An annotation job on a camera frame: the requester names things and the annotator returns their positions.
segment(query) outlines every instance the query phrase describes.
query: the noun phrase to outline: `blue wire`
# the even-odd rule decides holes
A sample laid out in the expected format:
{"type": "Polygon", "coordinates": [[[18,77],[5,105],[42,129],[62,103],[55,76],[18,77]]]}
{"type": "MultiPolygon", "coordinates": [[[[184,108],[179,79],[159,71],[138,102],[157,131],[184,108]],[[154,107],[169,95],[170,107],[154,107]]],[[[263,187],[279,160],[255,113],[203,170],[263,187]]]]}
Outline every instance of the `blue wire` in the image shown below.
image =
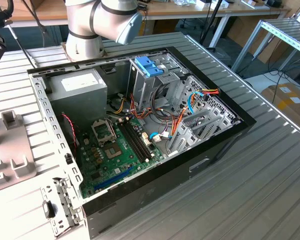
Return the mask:
{"type": "Polygon", "coordinates": [[[150,139],[152,139],[155,135],[158,135],[159,133],[158,132],[153,132],[151,133],[151,135],[149,136],[150,139]]]}
{"type": "Polygon", "coordinates": [[[198,92],[198,91],[192,92],[192,93],[190,94],[190,96],[189,96],[189,98],[188,98],[188,108],[189,108],[189,110],[190,110],[190,112],[191,112],[192,114],[195,113],[194,110],[192,109],[192,106],[191,106],[191,96],[192,96],[193,94],[199,94],[201,97],[204,97],[204,96],[205,96],[203,93],[198,92]]]}

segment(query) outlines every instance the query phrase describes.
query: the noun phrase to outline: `white robotic arm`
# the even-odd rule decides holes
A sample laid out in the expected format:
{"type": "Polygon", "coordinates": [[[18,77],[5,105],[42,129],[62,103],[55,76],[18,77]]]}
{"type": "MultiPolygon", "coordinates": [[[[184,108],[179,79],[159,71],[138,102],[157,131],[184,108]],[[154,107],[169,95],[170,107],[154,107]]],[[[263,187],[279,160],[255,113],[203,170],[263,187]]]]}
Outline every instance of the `white robotic arm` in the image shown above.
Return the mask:
{"type": "Polygon", "coordinates": [[[74,61],[102,56],[101,36],[126,45],[141,27],[136,0],[66,0],[65,5],[69,26],[66,52],[74,61]]]}

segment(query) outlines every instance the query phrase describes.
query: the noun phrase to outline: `blue pcie slot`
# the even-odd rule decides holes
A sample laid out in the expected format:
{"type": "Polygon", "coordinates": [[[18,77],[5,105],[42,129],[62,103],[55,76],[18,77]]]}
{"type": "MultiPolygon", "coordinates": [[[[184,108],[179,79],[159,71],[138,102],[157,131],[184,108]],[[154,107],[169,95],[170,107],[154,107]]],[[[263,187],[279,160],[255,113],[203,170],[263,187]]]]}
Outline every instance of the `blue pcie slot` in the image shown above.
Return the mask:
{"type": "Polygon", "coordinates": [[[116,176],[111,177],[110,179],[108,179],[108,180],[106,180],[106,181],[104,181],[104,182],[99,183],[98,185],[96,185],[96,186],[93,187],[94,190],[96,191],[96,190],[98,190],[98,189],[102,189],[102,188],[104,188],[104,187],[106,187],[106,186],[108,186],[108,185],[114,183],[115,181],[124,178],[125,176],[127,176],[127,175],[130,173],[130,171],[131,171],[133,168],[134,168],[134,166],[128,168],[127,170],[125,170],[125,171],[119,173],[119,174],[116,175],[116,176]]]}

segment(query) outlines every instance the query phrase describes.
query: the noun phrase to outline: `metal shelf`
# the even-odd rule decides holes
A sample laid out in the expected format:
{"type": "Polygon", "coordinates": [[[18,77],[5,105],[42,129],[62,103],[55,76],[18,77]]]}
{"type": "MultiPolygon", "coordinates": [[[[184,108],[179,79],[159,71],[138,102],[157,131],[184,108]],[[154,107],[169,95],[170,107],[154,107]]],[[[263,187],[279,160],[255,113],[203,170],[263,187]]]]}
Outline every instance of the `metal shelf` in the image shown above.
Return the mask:
{"type": "Polygon", "coordinates": [[[252,32],[250,38],[246,42],[245,46],[243,47],[238,58],[236,59],[235,63],[233,64],[231,68],[232,71],[237,71],[242,60],[244,59],[245,55],[247,54],[261,29],[267,30],[268,34],[262,41],[254,56],[256,56],[264,48],[271,35],[278,37],[279,39],[295,48],[295,51],[292,52],[292,54],[287,58],[280,69],[283,69],[283,67],[288,63],[288,61],[292,58],[296,51],[300,51],[300,22],[298,22],[294,18],[260,20],[254,31],[252,32]]]}

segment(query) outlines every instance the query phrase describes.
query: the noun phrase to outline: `expansion slot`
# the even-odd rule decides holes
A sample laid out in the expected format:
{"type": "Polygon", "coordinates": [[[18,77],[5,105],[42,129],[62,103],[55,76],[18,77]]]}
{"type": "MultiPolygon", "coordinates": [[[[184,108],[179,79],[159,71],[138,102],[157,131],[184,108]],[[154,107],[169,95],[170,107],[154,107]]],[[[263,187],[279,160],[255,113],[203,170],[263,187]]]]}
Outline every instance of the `expansion slot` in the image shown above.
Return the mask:
{"type": "Polygon", "coordinates": [[[133,126],[129,122],[120,123],[118,124],[118,127],[134,153],[138,156],[138,159],[141,163],[144,163],[146,159],[149,160],[152,158],[149,150],[146,148],[146,146],[134,130],[133,126]]]}

